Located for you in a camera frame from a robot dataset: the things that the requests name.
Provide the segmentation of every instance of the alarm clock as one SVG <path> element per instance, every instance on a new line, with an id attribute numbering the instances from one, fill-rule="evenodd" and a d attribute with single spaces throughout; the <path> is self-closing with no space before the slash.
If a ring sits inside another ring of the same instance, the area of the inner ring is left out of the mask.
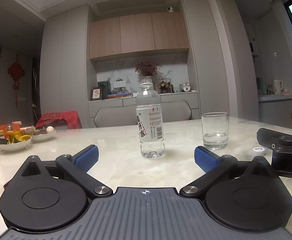
<path id="1" fill-rule="evenodd" d="M 190 88 L 190 84 L 188 82 L 184 83 L 182 85 L 182 92 L 190 92 L 191 88 Z"/>

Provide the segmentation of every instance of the beige chair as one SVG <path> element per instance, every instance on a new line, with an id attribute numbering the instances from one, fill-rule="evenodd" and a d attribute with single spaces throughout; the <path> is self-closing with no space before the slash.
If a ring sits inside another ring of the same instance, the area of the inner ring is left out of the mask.
<path id="1" fill-rule="evenodd" d="M 191 118 L 186 101 L 161 103 L 163 122 L 185 121 Z M 96 127 L 125 126 L 137 124 L 136 106 L 103 107 L 94 119 Z"/>
<path id="2" fill-rule="evenodd" d="M 103 107 L 94 119 L 96 127 L 111 127 L 137 124 L 136 106 Z"/>
<path id="3" fill-rule="evenodd" d="M 186 121 L 191 118 L 191 110 L 186 101 L 161 103 L 163 122 Z"/>

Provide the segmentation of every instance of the upper cabinet door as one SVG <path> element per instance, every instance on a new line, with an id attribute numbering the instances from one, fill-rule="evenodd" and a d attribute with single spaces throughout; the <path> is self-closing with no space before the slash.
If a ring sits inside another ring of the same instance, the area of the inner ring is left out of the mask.
<path id="1" fill-rule="evenodd" d="M 155 50 L 151 14 L 136 14 L 120 17 L 122 53 Z"/>
<path id="2" fill-rule="evenodd" d="M 189 49 L 181 12 L 152 13 L 156 49 Z"/>
<path id="3" fill-rule="evenodd" d="M 121 54 L 119 17 L 91 23 L 89 50 L 91 59 Z"/>

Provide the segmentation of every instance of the ceiling vent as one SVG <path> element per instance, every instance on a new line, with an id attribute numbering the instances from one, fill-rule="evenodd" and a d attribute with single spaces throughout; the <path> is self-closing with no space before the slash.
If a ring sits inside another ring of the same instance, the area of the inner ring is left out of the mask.
<path id="1" fill-rule="evenodd" d="M 165 5 L 165 0 L 109 0 L 96 3 L 100 12 L 151 5 Z"/>

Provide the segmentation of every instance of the white bowl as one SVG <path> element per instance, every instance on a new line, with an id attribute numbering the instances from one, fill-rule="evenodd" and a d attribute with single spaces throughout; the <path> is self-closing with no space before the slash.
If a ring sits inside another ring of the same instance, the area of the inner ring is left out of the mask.
<path id="1" fill-rule="evenodd" d="M 11 144 L 0 144 L 0 149 L 6 152 L 13 152 L 24 149 L 31 142 L 31 138 L 27 141 L 19 142 L 19 143 L 11 143 Z"/>
<path id="2" fill-rule="evenodd" d="M 51 133 L 46 133 L 46 134 L 39 134 L 39 135 L 33 135 L 31 137 L 33 142 L 41 142 L 41 141 L 46 141 L 53 137 L 56 134 L 56 131 L 51 132 Z"/>

